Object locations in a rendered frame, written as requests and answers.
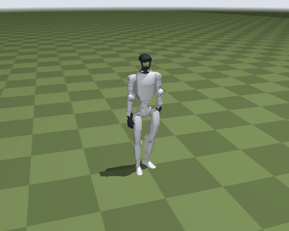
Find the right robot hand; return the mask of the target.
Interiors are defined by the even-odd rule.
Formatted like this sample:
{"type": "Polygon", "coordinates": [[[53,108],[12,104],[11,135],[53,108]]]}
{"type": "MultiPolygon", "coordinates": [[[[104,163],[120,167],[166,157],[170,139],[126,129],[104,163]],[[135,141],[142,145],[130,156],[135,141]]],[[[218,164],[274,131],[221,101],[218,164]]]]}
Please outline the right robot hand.
{"type": "MultiPolygon", "coordinates": [[[[134,128],[134,127],[133,127],[134,122],[133,122],[133,119],[132,119],[132,118],[133,118],[133,114],[131,113],[130,116],[131,116],[131,117],[127,116],[127,118],[128,118],[127,123],[128,123],[128,127],[130,127],[130,128],[133,129],[133,128],[134,128]]],[[[135,125],[135,124],[134,124],[134,125],[135,125]]]]}

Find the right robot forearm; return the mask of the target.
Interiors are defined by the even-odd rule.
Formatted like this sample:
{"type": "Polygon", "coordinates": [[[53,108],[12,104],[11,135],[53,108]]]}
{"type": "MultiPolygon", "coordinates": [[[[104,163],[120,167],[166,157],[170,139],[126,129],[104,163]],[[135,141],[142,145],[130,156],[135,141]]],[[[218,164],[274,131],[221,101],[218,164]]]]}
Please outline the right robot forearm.
{"type": "Polygon", "coordinates": [[[133,101],[129,100],[129,95],[127,95],[127,116],[131,117],[130,114],[133,112],[133,101]]]}

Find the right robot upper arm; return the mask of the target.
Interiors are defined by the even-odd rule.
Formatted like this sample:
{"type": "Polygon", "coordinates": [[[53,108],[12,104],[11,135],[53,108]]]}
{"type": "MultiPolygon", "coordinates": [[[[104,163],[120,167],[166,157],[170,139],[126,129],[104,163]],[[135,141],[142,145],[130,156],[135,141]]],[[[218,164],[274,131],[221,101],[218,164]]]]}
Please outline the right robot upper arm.
{"type": "Polygon", "coordinates": [[[133,94],[133,90],[134,90],[134,82],[136,81],[136,78],[137,78],[136,74],[132,74],[127,77],[129,100],[135,99],[135,94],[133,94]]]}

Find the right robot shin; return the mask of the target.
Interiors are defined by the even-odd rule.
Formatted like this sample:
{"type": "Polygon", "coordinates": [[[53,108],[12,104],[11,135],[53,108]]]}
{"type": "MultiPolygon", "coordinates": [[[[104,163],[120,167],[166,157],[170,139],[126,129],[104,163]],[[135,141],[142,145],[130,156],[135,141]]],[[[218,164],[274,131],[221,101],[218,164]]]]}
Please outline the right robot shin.
{"type": "MultiPolygon", "coordinates": [[[[133,140],[133,143],[134,143],[134,140],[133,140]]],[[[137,144],[136,146],[134,144],[134,155],[136,158],[136,166],[138,167],[138,165],[139,165],[139,167],[140,167],[141,147],[139,144],[137,144]]]]}

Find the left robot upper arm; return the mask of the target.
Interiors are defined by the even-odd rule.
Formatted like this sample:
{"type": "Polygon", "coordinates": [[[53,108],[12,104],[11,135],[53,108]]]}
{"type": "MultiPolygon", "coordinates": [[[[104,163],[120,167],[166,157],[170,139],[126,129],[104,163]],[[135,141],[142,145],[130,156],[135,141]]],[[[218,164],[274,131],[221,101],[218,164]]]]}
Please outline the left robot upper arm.
{"type": "Polygon", "coordinates": [[[155,87],[156,87],[156,95],[160,96],[164,93],[163,89],[161,89],[161,78],[162,75],[158,72],[154,72],[156,75],[155,87]]]}

